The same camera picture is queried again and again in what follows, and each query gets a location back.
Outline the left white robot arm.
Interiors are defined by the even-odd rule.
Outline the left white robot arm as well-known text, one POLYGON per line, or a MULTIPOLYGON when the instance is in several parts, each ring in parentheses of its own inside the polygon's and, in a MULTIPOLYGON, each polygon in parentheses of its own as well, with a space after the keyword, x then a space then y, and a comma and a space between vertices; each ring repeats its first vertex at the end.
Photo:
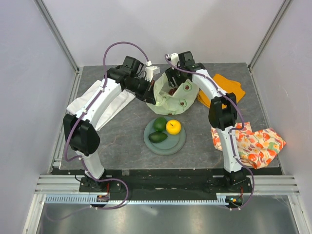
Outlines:
POLYGON ((108 69, 101 85, 80 110, 63 118, 64 158, 71 161, 67 155, 69 148, 77 153, 75 157, 82 161, 85 173, 91 178, 90 186, 95 191, 101 192, 107 186, 106 178, 102 177, 105 169, 98 156, 100 137, 96 126, 100 117, 124 90, 133 92, 143 102, 155 104, 153 77, 159 72, 160 68, 151 62, 144 66, 139 60, 127 56, 121 65, 108 69))

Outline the dark green avocado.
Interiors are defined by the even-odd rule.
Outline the dark green avocado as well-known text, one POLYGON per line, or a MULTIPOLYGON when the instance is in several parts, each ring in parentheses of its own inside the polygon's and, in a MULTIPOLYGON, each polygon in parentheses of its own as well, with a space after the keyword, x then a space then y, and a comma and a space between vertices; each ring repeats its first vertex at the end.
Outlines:
POLYGON ((167 139, 167 134, 164 132, 153 132, 149 134, 148 139, 152 143, 161 143, 167 139))

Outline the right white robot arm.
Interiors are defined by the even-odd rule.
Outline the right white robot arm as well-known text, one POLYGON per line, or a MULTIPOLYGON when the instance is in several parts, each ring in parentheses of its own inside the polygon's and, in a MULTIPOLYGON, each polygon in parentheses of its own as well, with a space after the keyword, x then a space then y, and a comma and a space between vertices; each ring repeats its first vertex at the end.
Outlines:
POLYGON ((209 75, 201 63, 195 63, 190 51, 180 54, 165 54, 166 62, 172 68, 170 78, 176 81, 189 79, 196 84, 210 100, 208 120, 217 130, 224 158, 224 170, 229 176, 223 179, 223 186, 229 192, 236 191, 241 186, 237 175, 243 174, 243 165, 239 158, 235 138, 235 127, 238 117, 242 117, 236 104, 234 93, 227 93, 209 75))

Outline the yellow apple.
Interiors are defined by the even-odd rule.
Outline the yellow apple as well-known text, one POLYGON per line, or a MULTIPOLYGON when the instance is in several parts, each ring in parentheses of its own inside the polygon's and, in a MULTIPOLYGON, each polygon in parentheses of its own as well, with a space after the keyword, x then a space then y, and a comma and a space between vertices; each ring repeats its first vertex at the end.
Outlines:
POLYGON ((181 132, 182 125, 176 119, 171 119, 166 123, 166 131, 171 135, 177 135, 181 132))

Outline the dark red grapes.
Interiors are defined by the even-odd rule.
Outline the dark red grapes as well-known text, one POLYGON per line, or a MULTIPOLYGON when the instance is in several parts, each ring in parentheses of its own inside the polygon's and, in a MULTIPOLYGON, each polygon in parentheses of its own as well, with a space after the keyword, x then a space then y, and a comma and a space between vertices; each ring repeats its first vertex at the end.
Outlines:
POLYGON ((170 89, 168 94, 172 96, 176 92, 176 90, 177 90, 177 88, 170 89))

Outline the light green plastic bag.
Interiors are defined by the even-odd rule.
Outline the light green plastic bag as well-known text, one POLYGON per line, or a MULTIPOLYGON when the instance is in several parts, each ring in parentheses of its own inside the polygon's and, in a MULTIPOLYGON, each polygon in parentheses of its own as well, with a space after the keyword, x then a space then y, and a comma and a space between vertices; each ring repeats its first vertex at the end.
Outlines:
POLYGON ((163 73, 154 83, 156 104, 147 103, 147 106, 158 115, 179 115, 192 106, 199 93, 199 87, 189 79, 179 85, 172 95, 169 94, 173 89, 163 73))

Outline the green lime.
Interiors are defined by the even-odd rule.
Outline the green lime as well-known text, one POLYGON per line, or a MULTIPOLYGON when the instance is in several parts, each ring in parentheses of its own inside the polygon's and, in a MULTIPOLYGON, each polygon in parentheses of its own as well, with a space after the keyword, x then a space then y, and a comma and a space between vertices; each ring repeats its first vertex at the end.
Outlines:
POLYGON ((153 122, 153 128, 157 132, 163 132, 166 130, 167 119, 164 117, 158 117, 153 122))

